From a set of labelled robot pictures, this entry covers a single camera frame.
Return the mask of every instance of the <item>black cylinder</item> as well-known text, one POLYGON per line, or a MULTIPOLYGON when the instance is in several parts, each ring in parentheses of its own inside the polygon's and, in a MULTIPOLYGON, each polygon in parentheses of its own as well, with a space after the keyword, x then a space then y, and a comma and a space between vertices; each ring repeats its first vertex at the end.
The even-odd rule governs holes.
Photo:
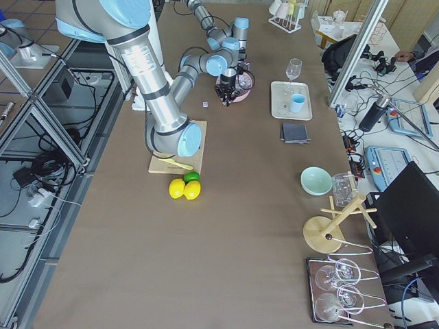
POLYGON ((359 123, 359 129, 363 132, 369 132, 386 112, 389 103, 389 95, 380 95, 359 123))

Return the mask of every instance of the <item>glass cup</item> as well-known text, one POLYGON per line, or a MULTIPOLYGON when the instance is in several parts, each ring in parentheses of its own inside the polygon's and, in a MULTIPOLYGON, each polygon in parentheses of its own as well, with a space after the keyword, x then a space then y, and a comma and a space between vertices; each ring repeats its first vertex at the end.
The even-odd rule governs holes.
POLYGON ((332 191, 334 194, 335 205, 345 207, 357 195, 355 188, 354 175, 351 173, 338 173, 332 176, 332 191))

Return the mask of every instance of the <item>light blue joint cap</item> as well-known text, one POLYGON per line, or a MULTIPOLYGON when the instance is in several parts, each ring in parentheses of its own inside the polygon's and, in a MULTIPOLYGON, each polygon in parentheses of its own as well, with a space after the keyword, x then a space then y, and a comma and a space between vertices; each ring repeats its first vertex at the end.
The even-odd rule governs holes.
POLYGON ((214 38, 207 38, 207 43, 209 44, 209 47, 212 50, 218 50, 220 46, 220 44, 214 39, 214 38))
POLYGON ((0 42, 0 51, 6 56, 7 58, 11 58, 13 55, 15 55, 15 50, 13 48, 9 47, 7 44, 0 42))
POLYGON ((76 26, 61 21, 60 19, 56 19, 56 25, 58 26, 58 31, 69 38, 94 43, 105 43, 105 38, 103 36, 91 33, 85 29, 79 29, 76 26))
POLYGON ((200 148, 201 145, 201 128, 197 123, 187 125, 177 145, 178 156, 192 156, 200 148))
POLYGON ((151 18, 149 0, 99 0, 99 3, 116 22, 132 29, 146 26, 151 18))
POLYGON ((11 29, 16 29, 18 27, 25 27, 23 22, 20 21, 19 19, 5 19, 4 21, 1 22, 1 24, 11 29))
POLYGON ((237 17, 235 18, 235 22, 233 22, 233 25, 240 29, 248 29, 248 27, 250 26, 250 20, 246 17, 237 17))
POLYGON ((185 56, 185 57, 183 57, 183 58, 181 59, 181 62, 180 62, 180 69, 183 67, 183 65, 185 65, 185 62, 186 62, 186 60, 189 58, 189 56, 190 56, 190 55, 187 55, 187 56, 185 56))
POLYGON ((232 49, 232 50, 239 50, 239 41, 236 38, 225 38, 222 42, 223 48, 232 49))
POLYGON ((213 55, 207 60, 206 69, 210 75, 217 77, 227 69, 227 61, 220 55, 213 55))

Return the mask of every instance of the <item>mint green bowl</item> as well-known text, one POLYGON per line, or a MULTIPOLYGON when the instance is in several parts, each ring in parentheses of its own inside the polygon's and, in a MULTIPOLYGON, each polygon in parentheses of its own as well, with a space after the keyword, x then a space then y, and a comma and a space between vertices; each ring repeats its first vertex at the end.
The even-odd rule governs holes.
POLYGON ((302 171, 300 183, 311 195, 324 195, 332 189, 331 176, 320 167, 309 167, 302 171))

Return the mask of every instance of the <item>blue cup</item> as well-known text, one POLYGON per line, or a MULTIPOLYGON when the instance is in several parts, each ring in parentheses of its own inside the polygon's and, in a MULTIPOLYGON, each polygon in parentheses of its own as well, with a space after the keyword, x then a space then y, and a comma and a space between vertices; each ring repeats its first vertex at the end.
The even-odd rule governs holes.
POLYGON ((305 104, 305 96, 302 94, 293 94, 291 95, 289 110, 292 113, 299 113, 300 110, 302 110, 303 104, 305 104))

